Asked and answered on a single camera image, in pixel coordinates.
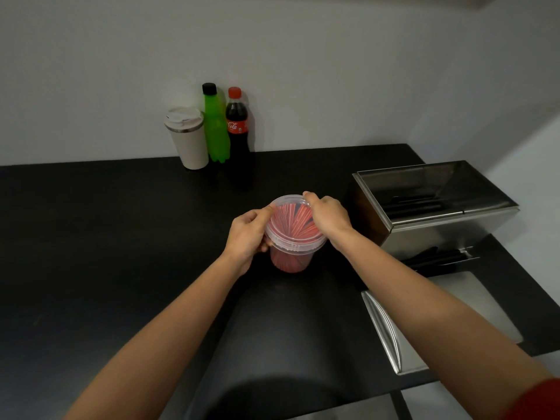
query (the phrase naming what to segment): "red sleeve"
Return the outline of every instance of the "red sleeve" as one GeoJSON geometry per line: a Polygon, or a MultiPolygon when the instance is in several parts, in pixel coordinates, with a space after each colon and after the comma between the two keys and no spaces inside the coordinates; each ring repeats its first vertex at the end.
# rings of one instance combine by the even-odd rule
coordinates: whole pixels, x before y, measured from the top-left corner
{"type": "Polygon", "coordinates": [[[560,418],[560,379],[539,383],[523,394],[503,420],[552,420],[560,418]]]}

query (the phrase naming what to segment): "red bottle cap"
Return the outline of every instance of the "red bottle cap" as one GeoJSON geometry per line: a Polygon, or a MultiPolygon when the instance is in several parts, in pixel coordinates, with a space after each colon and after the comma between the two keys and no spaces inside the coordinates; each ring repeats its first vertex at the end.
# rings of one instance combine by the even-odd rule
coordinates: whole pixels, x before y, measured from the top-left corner
{"type": "Polygon", "coordinates": [[[227,91],[230,98],[242,98],[242,90],[239,87],[230,87],[227,91]]]}

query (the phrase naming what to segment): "cola bottle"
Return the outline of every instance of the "cola bottle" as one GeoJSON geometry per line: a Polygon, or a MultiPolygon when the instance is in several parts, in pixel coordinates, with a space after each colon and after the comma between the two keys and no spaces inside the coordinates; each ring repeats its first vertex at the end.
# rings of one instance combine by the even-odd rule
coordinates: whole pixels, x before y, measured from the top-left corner
{"type": "Polygon", "coordinates": [[[226,106],[226,119],[228,134],[230,136],[231,160],[237,161],[246,157],[249,153],[247,143],[248,132],[248,112],[247,107],[241,101],[242,90],[239,87],[230,87],[227,91],[229,100],[226,106]]]}

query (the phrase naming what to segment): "plastic lid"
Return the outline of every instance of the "plastic lid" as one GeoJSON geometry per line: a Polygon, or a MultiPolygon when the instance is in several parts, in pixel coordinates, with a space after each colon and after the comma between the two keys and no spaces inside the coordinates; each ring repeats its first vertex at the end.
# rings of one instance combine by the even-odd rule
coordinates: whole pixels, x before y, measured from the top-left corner
{"type": "Polygon", "coordinates": [[[230,87],[227,93],[230,98],[242,98],[241,97],[242,90],[239,87],[230,87]]]}
{"type": "Polygon", "coordinates": [[[305,255],[317,251],[325,244],[326,236],[313,223],[311,208],[301,194],[282,196],[272,203],[276,206],[276,211],[268,221],[265,231],[278,250],[287,254],[305,255]]]}
{"type": "Polygon", "coordinates": [[[215,96],[218,93],[218,89],[213,82],[207,82],[202,84],[202,92],[205,96],[215,96]]]}
{"type": "Polygon", "coordinates": [[[174,133],[192,133],[204,124],[204,114],[194,107],[174,107],[165,115],[164,124],[174,133]]]}

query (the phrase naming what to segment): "person's left hand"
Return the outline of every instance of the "person's left hand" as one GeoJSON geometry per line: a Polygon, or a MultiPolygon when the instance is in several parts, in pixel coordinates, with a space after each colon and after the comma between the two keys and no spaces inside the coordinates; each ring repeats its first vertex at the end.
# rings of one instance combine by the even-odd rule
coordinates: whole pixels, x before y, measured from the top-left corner
{"type": "Polygon", "coordinates": [[[274,206],[254,209],[235,218],[231,223],[223,254],[231,257],[240,268],[239,275],[247,272],[253,255],[266,252],[268,245],[264,242],[264,227],[274,213],[274,206]]]}

